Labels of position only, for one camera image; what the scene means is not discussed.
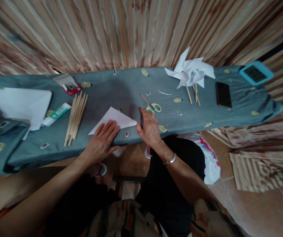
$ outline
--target glue tube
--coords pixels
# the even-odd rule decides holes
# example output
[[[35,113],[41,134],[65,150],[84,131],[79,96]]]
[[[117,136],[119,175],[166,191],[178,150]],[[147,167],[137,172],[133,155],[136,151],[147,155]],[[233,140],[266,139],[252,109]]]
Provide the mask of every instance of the glue tube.
[[[45,126],[50,126],[58,118],[60,118],[63,114],[65,114],[69,109],[71,109],[71,106],[67,103],[64,103],[55,112],[53,112],[51,115],[49,115],[47,118],[45,118],[43,120],[42,124],[45,125]]]

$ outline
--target black phone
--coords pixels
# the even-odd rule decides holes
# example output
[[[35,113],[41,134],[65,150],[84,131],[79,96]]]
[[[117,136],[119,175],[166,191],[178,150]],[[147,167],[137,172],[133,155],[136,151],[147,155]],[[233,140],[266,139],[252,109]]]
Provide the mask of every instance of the black phone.
[[[229,85],[216,82],[216,98],[219,106],[223,106],[228,109],[232,108]]]

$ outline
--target red packet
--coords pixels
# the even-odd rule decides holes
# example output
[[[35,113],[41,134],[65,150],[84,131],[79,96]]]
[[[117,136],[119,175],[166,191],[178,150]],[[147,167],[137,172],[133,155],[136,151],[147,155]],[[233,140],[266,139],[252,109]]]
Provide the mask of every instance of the red packet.
[[[68,93],[68,95],[73,95],[74,93],[82,90],[72,76],[70,76],[70,74],[64,74],[60,77],[54,78],[54,80],[63,88],[66,93]]]

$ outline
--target green scissors handle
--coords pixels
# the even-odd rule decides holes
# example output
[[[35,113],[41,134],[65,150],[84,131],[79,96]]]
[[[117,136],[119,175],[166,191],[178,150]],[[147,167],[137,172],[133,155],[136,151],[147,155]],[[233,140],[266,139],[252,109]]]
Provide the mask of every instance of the green scissors handle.
[[[153,114],[155,114],[155,112],[152,110],[152,107],[155,109],[156,112],[160,113],[161,112],[161,106],[156,104],[156,103],[152,103],[152,106],[147,106],[146,110],[151,111]]]

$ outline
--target paper pinwheel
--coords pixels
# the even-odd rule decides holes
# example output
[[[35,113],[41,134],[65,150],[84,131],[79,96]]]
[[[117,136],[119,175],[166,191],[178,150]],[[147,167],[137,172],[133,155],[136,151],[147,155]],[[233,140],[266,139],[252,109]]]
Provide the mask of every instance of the paper pinwheel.
[[[180,59],[173,71],[170,71],[166,68],[164,69],[169,76],[180,80],[177,89],[185,85],[192,86],[196,82],[204,88],[205,75],[215,79],[214,68],[207,63],[203,63],[203,58],[185,61],[189,49],[190,47],[188,47],[186,51],[181,54]]]

